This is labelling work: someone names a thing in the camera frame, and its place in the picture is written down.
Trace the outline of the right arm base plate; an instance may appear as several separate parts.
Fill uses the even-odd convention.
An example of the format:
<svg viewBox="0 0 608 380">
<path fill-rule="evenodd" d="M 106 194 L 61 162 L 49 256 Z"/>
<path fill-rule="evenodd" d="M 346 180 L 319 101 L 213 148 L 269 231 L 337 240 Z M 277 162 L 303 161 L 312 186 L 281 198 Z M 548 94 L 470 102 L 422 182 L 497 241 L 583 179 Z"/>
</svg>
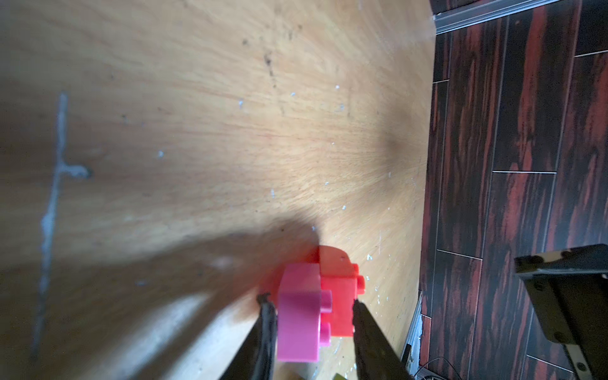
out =
<svg viewBox="0 0 608 380">
<path fill-rule="evenodd" d="M 518 256 L 545 337 L 562 346 L 578 379 L 607 378 L 607 245 Z"/>
</svg>

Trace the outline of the pink lego brick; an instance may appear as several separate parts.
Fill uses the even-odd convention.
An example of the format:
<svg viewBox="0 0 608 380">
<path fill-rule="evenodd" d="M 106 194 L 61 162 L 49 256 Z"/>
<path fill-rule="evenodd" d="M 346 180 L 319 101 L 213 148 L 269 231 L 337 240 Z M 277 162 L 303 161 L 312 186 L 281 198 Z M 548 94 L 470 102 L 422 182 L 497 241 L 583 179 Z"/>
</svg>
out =
<svg viewBox="0 0 608 380">
<path fill-rule="evenodd" d="M 332 292 L 321 288 L 319 264 L 289 264 L 278 293 L 276 357 L 287 363 L 316 363 L 331 344 L 331 325 L 321 317 L 333 311 Z"/>
</svg>

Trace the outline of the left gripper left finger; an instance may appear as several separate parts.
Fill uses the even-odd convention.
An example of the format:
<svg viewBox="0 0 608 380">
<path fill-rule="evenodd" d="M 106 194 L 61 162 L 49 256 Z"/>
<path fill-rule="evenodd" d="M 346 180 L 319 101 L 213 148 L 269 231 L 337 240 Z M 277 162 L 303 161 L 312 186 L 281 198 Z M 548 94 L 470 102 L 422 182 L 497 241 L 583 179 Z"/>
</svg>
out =
<svg viewBox="0 0 608 380">
<path fill-rule="evenodd" d="M 256 298 L 260 313 L 221 380 L 269 380 L 273 378 L 276 359 L 277 312 L 270 294 Z"/>
</svg>

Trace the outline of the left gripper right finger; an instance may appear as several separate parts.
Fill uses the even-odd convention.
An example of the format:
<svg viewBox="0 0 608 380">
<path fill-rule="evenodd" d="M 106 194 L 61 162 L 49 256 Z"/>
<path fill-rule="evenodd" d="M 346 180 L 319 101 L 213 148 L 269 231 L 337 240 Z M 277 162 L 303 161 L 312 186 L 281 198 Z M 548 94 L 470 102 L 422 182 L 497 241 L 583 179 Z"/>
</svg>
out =
<svg viewBox="0 0 608 380">
<path fill-rule="evenodd" d="M 406 370 L 368 308 L 356 300 L 352 309 L 358 379 L 412 380 L 413 376 Z"/>
</svg>

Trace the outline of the red lego brick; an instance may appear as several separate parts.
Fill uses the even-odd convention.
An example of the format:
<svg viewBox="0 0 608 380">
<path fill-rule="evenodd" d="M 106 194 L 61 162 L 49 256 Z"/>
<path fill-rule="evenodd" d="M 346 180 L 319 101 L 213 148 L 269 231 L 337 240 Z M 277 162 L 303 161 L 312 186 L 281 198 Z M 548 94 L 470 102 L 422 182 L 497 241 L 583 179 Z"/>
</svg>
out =
<svg viewBox="0 0 608 380">
<path fill-rule="evenodd" d="M 352 337 L 353 304 L 366 291 L 365 279 L 358 264 L 339 248 L 320 245 L 303 258 L 280 266 L 261 285 L 262 291 L 279 300 L 281 291 L 287 293 L 329 292 L 332 310 L 321 314 L 321 322 L 330 326 L 333 337 Z"/>
</svg>

